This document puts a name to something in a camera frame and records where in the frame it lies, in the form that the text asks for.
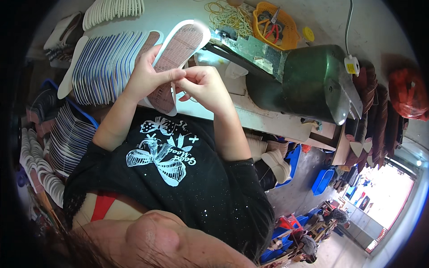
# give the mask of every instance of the concrete floor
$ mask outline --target concrete floor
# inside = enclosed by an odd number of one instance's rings
[[[311,190],[324,159],[325,153],[316,148],[311,148],[306,154],[302,152],[292,182],[267,193],[276,218],[291,213],[295,216],[305,214],[323,201],[337,196],[333,188],[327,188],[318,196],[314,196]]]

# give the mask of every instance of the orange basket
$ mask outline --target orange basket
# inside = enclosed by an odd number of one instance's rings
[[[263,11],[268,11],[271,15],[274,15],[274,13],[277,11],[276,6],[267,3],[267,2],[260,2],[256,6],[256,9],[253,11],[253,35],[261,40],[264,43],[269,44],[270,46],[274,48],[278,48],[280,50],[288,50],[288,49],[294,49],[296,48],[296,44],[298,43],[299,39],[301,38],[298,34],[298,31],[296,30],[296,24],[289,16],[286,14],[283,10],[280,10],[277,15],[277,20],[284,24],[283,29],[283,39],[281,45],[275,45],[268,41],[267,39],[262,36],[262,33],[258,29],[258,16]]]

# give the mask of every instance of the green sewing machine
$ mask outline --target green sewing machine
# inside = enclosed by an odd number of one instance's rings
[[[248,94],[261,109],[337,125],[349,113],[362,117],[362,101],[337,45],[277,51],[252,36],[235,40],[216,30],[204,49],[249,71]]]

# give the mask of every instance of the red plastic bag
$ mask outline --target red plastic bag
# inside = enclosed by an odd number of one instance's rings
[[[401,69],[389,75],[389,94],[401,116],[429,120],[428,93],[421,75],[413,69]]]
[[[311,146],[303,144],[301,150],[306,154],[306,153],[308,153],[311,150]]]

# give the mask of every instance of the white table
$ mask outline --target white table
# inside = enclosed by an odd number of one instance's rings
[[[151,30],[158,30],[166,37],[177,23],[186,19],[198,19],[208,25],[210,13],[204,10],[204,5],[208,2],[211,1],[145,1],[145,13],[140,17],[116,18],[113,21],[103,22],[86,31],[85,35],[89,37],[107,36],[130,30],[146,31],[147,33]],[[243,127],[300,142],[305,142],[309,138],[312,126],[310,124],[302,125],[299,117],[266,111],[257,107],[247,95],[245,77],[225,78],[227,63],[216,67],[228,91],[235,93],[230,95]],[[245,91],[244,96],[237,95],[237,92],[242,91]],[[181,114],[213,120],[213,113],[191,100],[177,101],[177,111]]]

